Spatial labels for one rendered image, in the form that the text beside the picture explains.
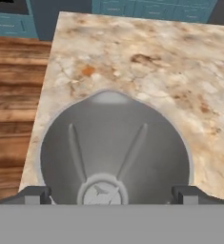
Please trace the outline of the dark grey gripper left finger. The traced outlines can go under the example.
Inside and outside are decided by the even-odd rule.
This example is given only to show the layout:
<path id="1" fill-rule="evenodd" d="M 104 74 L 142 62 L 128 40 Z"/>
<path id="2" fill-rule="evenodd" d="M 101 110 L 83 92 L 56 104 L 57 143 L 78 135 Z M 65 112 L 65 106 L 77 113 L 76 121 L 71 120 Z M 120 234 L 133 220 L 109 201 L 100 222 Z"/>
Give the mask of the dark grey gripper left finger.
<path id="1" fill-rule="evenodd" d="M 0 199 L 0 204 L 45 205 L 51 204 L 51 189 L 47 186 L 28 186 L 16 195 Z"/>

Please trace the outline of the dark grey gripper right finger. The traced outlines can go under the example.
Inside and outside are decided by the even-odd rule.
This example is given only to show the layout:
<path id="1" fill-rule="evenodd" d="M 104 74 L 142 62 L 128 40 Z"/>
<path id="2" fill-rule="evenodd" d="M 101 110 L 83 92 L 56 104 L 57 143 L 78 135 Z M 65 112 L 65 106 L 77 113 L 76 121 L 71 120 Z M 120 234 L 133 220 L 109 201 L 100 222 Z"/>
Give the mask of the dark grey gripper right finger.
<path id="1" fill-rule="evenodd" d="M 175 186 L 172 187 L 172 204 L 180 205 L 216 205 L 223 204 L 224 200 L 210 196 L 196 186 Z"/>

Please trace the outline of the grey metal jug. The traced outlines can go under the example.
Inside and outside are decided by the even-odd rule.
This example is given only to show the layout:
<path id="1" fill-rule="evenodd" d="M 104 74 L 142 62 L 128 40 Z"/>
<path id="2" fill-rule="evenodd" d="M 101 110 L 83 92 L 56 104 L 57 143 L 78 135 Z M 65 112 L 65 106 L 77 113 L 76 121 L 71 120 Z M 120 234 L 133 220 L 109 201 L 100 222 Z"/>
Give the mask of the grey metal jug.
<path id="1" fill-rule="evenodd" d="M 56 204 L 167 204 L 173 186 L 193 183 L 192 156 L 175 125 L 118 91 L 53 117 L 38 161 Z"/>

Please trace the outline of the teal cupboard with dark opening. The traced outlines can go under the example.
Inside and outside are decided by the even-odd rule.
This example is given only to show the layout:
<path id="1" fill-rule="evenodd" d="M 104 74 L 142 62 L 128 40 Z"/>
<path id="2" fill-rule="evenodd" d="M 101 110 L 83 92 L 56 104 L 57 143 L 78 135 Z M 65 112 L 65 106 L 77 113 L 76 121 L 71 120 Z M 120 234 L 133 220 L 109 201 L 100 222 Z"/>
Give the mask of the teal cupboard with dark opening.
<path id="1" fill-rule="evenodd" d="M 38 37 L 30 0 L 0 0 L 0 36 Z"/>

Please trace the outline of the teal cupboard run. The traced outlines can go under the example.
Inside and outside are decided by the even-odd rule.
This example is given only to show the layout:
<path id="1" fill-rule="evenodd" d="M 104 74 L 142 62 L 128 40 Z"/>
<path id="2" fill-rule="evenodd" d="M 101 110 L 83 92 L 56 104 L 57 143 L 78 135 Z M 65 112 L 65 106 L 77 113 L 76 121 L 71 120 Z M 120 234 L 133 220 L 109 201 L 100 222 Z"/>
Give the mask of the teal cupboard run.
<path id="1" fill-rule="evenodd" d="M 217 0 L 92 0 L 92 13 L 207 23 Z"/>

